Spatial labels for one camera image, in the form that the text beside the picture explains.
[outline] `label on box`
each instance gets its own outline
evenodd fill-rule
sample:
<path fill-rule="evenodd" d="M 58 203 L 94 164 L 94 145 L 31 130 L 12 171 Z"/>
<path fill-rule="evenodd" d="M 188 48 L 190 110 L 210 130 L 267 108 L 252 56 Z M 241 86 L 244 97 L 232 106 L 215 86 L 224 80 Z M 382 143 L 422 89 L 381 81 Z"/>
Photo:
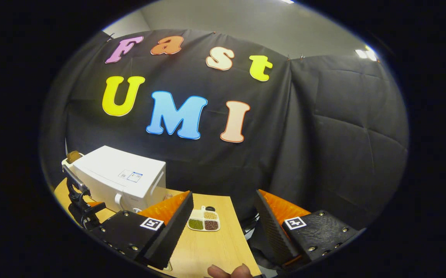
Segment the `label on box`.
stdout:
<path fill-rule="evenodd" d="M 130 170 L 124 170 L 118 176 L 120 178 L 125 178 L 126 180 L 133 181 L 134 183 L 136 183 L 140 180 L 142 174 Z"/>
<path fill-rule="evenodd" d="M 136 182 L 139 181 L 139 179 L 140 179 L 141 176 L 142 176 L 142 174 L 133 172 L 127 179 L 128 179 L 129 181 L 133 181 L 133 182 L 136 183 Z"/>

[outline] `orange soft pad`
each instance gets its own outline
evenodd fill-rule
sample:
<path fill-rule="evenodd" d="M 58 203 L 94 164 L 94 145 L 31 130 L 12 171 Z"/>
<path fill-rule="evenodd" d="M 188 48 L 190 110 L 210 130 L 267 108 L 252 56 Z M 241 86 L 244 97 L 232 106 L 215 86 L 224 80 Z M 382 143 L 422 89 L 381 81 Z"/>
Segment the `orange soft pad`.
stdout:
<path fill-rule="evenodd" d="M 281 225 L 285 221 L 285 219 L 301 217 L 304 215 L 310 214 L 307 210 L 290 203 L 285 199 L 281 199 L 278 196 L 275 196 L 271 193 L 265 192 L 263 190 L 259 190 L 267 204 L 273 211 L 274 217 L 278 220 L 278 223 Z"/>
<path fill-rule="evenodd" d="M 97 206 L 97 205 L 99 205 L 99 204 L 101 204 L 102 202 L 90 202 L 90 203 L 88 203 L 90 206 L 92 206 L 92 207 L 94 207 L 94 206 Z"/>
<path fill-rule="evenodd" d="M 170 199 L 150 206 L 147 209 L 138 212 L 137 214 L 145 217 L 163 220 L 165 222 L 165 225 L 167 225 L 172 216 L 175 214 L 175 211 L 179 209 L 179 206 L 182 204 L 189 192 L 190 191 L 185 191 L 183 193 L 180 193 L 176 196 L 171 197 Z"/>

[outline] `brown beans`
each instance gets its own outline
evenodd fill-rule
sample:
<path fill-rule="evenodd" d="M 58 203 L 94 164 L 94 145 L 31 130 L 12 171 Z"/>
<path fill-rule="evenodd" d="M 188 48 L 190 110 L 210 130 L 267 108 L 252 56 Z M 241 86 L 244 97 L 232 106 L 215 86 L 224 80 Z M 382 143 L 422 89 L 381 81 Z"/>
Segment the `brown beans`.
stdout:
<path fill-rule="evenodd" d="M 214 230 L 218 229 L 218 222 L 212 221 L 212 220 L 205 220 L 204 227 L 208 231 L 214 231 Z"/>

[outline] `curtain clip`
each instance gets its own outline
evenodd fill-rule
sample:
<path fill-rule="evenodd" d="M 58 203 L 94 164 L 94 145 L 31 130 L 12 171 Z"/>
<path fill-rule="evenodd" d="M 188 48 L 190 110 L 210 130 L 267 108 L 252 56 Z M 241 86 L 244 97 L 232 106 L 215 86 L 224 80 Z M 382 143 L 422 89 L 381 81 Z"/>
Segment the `curtain clip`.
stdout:
<path fill-rule="evenodd" d="M 108 39 L 107 39 L 107 41 L 106 41 L 106 42 L 109 42 L 109 41 L 111 41 L 111 40 L 113 39 L 112 35 L 115 35 L 115 33 L 113 33 L 113 34 L 109 35 L 109 36 L 108 36 Z"/>

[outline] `seeds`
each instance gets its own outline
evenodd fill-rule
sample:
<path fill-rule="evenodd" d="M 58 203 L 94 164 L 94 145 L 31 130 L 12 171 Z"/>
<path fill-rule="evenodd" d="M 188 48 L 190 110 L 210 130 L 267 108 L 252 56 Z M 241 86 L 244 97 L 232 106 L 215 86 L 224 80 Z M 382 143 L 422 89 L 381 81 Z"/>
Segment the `seeds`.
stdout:
<path fill-rule="evenodd" d="M 211 221 L 211 220 L 205 220 L 204 221 L 204 227 L 208 231 L 214 231 L 214 230 L 218 229 L 218 222 Z"/>
<path fill-rule="evenodd" d="M 202 221 L 189 219 L 189 227 L 191 227 L 193 229 L 202 229 Z"/>
<path fill-rule="evenodd" d="M 216 214 L 212 213 L 212 212 L 204 212 L 204 218 L 207 219 L 218 219 L 218 216 L 216 216 Z"/>

